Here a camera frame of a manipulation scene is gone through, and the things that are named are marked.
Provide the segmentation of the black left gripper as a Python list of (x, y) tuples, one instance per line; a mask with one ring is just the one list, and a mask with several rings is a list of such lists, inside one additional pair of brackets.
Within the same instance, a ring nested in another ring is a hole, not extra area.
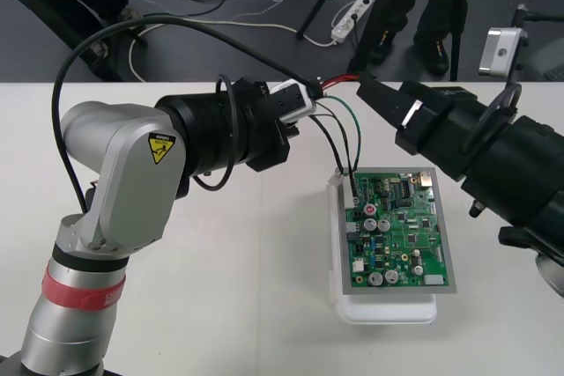
[[(310, 98), (322, 98), (324, 91), (318, 80), (307, 82)], [(239, 143), (235, 164), (246, 164), (262, 172), (287, 161), (290, 140), (300, 134), (295, 124), (286, 125), (273, 120), (259, 122), (253, 106), (270, 91), (265, 82), (242, 77), (233, 84), (238, 112)]]

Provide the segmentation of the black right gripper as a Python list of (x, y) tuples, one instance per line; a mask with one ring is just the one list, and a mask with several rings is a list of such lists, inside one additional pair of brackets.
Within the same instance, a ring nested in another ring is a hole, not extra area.
[(396, 145), (411, 155), (420, 154), (455, 107), (478, 100), (475, 94), (460, 86), (429, 87), (408, 81), (395, 90), (370, 78), (360, 80), (357, 95), (397, 129)]

